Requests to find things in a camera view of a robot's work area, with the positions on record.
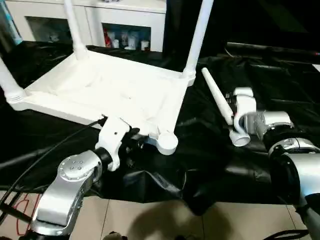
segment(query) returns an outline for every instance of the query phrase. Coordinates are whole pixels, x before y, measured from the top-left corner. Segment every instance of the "black plastic sheet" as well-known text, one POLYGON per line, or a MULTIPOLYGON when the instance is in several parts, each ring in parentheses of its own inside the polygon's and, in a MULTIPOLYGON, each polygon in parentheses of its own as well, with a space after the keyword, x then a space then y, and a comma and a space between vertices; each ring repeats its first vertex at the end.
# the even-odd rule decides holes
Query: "black plastic sheet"
MULTIPOLYGON (((160 53, 88 47, 92 51, 182 71, 185 61, 160 53)), ((71 46, 23 42, 4 58, 22 87, 45 74, 72 52, 71 46)), ((224 119, 200 69, 207 67, 223 93, 252 87, 259 109, 286 111, 295 125, 320 144, 320 73, 311 65, 262 62, 255 59, 206 57, 198 62, 194 85, 186 91, 176 123, 176 152, 161 155, 151 145, 106 171, 89 195, 140 203, 181 199, 197 215, 216 201, 281 204, 274 195, 269 159, 261 142, 231 144, 224 119)), ((41 154, 82 128, 74 122, 32 110, 14 111, 0 100, 0 189, 5 190, 41 154)), ((87 129, 43 160, 18 186, 43 192, 67 156, 93 149, 97 129, 87 129)))

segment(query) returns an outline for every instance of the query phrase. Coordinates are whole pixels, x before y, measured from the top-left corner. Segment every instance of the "white router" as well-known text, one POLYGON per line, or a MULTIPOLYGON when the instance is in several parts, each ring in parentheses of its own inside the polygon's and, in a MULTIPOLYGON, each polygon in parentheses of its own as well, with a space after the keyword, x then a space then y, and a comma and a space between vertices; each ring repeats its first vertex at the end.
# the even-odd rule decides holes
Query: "white router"
POLYGON ((16 111, 31 109, 80 124, 121 118, 165 155, 178 145, 174 129, 196 65, 214 0, 203 0, 183 72, 87 50, 71 0, 64 0, 73 54, 22 89, 0 60, 0 86, 16 111))

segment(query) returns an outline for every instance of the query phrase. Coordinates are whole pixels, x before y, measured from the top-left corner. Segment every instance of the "wire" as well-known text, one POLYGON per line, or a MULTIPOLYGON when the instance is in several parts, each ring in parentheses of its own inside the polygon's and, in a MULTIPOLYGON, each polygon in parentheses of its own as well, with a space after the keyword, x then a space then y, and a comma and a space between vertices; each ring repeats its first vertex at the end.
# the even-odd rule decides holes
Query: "wire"
POLYGON ((264 240, 294 240, 294 239, 300 239, 304 236, 307 236, 309 234, 309 231, 307 229, 303 230, 285 230, 285 231, 279 231, 275 234, 272 234, 271 236, 268 236, 264 240))
POLYGON ((224 50, 225 50, 225 52, 226 52, 230 57, 232 57, 232 58, 235 57, 235 56, 233 56, 233 55, 226 49, 226 47, 224 47, 224 50))
POLYGON ((66 141, 68 141, 70 138, 74 137, 75 135, 81 133, 82 131, 96 125, 96 124, 101 124, 101 122, 106 122, 106 116, 102 119, 99 119, 98 121, 94 121, 83 128, 79 129, 78 131, 72 133, 71 135, 67 136, 65 139, 62 141, 58 142, 56 145, 54 145, 50 150, 48 150, 44 155, 42 155, 38 160, 36 160, 31 166, 29 166, 15 181, 12 183, 12 185, 9 187, 9 189, 5 192, 5 194, 2 196, 0 200, 0 206, 5 203, 9 195, 13 192, 15 187, 18 185, 18 183, 41 161, 43 160, 46 156, 48 156, 53 150, 58 148, 60 145, 64 144, 66 141))

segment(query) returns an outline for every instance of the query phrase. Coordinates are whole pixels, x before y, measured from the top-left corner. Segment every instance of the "cable connector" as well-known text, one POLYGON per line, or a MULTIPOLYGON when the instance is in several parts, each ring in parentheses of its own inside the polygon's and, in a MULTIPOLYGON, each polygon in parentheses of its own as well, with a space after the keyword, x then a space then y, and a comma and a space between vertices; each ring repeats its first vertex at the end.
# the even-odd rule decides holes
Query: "cable connector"
POLYGON ((103 116, 103 118, 101 118, 101 119, 99 119, 97 122, 98 122, 98 124, 101 126, 101 127, 103 127, 104 125, 105 125, 105 123, 106 123, 106 121, 107 121, 107 119, 108 119, 108 117, 107 116, 105 116, 105 115, 102 115, 103 116))

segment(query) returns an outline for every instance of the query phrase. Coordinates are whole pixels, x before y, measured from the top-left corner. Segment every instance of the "tiled floor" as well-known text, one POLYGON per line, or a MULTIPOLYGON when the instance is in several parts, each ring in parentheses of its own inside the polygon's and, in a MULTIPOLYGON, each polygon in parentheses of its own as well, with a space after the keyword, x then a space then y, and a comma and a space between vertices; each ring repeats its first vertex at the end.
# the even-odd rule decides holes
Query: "tiled floor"
MULTIPOLYGON (((24 193, 18 209, 23 211, 29 200, 25 212, 31 215, 37 197, 24 193)), ((295 228, 305 226, 292 206, 218 202, 200 217, 180 201, 141 204, 86 197, 71 239, 102 240, 115 231, 129 240, 174 240, 177 235, 189 236, 188 240, 262 240, 295 228)), ((27 225, 8 216, 0 236, 17 240, 17 229, 23 234, 27 225)))

